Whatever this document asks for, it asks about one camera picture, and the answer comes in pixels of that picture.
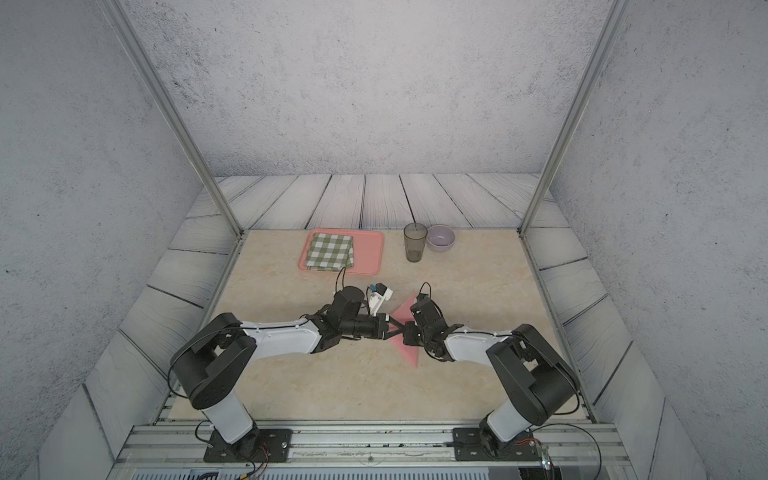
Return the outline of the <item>pink square paper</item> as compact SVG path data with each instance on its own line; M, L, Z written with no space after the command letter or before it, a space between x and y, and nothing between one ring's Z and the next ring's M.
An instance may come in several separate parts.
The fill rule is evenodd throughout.
M411 307L416 303L417 294L412 293L404 303L390 314L390 319L402 326L402 332L390 341L402 354L405 361L413 368L418 367L419 347L414 344L415 319Z

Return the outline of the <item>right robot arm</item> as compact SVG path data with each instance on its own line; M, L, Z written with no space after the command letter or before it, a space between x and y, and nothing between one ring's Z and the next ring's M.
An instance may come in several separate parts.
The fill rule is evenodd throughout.
M441 362L472 362L492 368L507 400L479 424L485 452L501 457L515 444L529 442L526 433L542 426L579 395L575 373L541 333L530 324L509 332L484 332L448 325L442 310L427 294L410 306L414 320L404 324L404 343L419 346Z

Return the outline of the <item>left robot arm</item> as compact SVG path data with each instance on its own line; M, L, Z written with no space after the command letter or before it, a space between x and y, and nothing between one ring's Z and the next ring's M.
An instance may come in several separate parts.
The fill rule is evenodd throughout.
M256 438L258 427L234 389L249 363L287 354L316 354L343 339L385 340L389 315L379 311L393 291L382 283L366 290L347 286L331 303L292 322L242 322L231 313L216 316L171 358L183 395L214 427L217 439L237 446Z

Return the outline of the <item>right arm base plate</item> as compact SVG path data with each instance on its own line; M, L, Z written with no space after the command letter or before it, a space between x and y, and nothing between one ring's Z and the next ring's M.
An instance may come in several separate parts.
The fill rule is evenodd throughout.
M503 441L489 428L454 428L449 445L454 450L455 460L459 462L533 462L541 459L537 441L529 431Z

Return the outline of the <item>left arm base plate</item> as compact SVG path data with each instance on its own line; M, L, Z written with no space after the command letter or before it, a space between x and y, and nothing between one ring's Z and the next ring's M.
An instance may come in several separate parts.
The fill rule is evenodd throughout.
M218 430L207 441L205 463L285 463L288 461L293 431L259 429L247 433L234 444L227 443Z

